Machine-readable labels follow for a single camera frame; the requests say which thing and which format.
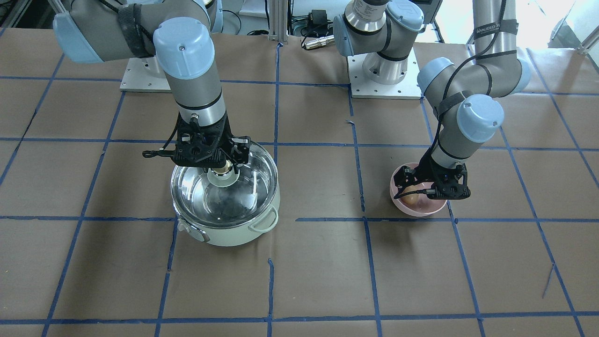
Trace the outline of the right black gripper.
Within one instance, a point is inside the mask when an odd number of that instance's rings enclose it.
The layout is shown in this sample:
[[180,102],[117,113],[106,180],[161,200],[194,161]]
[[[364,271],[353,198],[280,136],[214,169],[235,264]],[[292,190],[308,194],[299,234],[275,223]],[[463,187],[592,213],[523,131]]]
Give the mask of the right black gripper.
[[175,128],[158,151],[143,151],[144,158],[169,157],[180,167],[222,168],[229,161],[234,166],[247,164],[249,136],[234,136],[227,113],[216,123],[200,126],[196,117],[185,122],[177,117]]

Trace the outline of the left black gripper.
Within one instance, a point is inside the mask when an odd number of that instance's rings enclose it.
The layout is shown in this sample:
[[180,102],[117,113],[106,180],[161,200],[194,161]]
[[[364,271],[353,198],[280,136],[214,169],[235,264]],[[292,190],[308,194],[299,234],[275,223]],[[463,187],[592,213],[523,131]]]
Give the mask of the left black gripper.
[[[432,186],[406,192],[409,186],[424,182],[431,182]],[[394,199],[411,194],[425,194],[432,200],[464,200],[470,197],[466,165],[458,163],[455,168],[446,168],[437,164],[429,155],[425,155],[415,168],[407,164],[401,166],[393,176],[393,186],[397,189],[393,193]]]

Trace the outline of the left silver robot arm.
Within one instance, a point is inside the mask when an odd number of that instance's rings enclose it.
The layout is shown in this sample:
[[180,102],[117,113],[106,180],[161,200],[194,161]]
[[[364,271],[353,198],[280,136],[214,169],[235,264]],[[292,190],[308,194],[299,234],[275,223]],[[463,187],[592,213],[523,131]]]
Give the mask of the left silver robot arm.
[[[410,186],[432,200],[463,200],[468,160],[494,136],[504,120],[497,98],[522,91],[530,66],[517,56],[518,22],[513,0],[473,1],[475,54],[459,65],[440,57],[417,75],[422,94],[437,118],[436,136],[415,168],[402,166],[393,176],[394,198],[413,195]],[[407,63],[425,23],[421,8],[410,0],[352,0],[333,21],[340,55],[366,55],[363,70],[375,82],[402,80],[393,67]]]

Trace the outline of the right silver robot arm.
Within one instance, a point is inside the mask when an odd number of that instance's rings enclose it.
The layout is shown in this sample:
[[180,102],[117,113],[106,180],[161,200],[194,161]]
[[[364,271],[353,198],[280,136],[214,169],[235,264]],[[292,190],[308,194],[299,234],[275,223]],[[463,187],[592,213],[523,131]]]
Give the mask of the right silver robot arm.
[[144,151],[181,167],[249,161],[250,138],[234,136],[211,39],[214,9],[202,0],[73,0],[54,16],[62,51],[77,63],[156,57],[178,106],[172,151]]

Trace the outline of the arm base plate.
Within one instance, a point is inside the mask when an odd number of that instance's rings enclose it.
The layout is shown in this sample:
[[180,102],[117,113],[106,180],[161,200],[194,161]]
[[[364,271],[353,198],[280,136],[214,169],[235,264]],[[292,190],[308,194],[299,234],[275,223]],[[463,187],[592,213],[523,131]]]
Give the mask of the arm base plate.
[[420,99],[419,66],[413,50],[406,59],[391,61],[377,53],[347,57],[353,98]]
[[128,60],[120,85],[124,92],[170,93],[168,81],[156,57]]

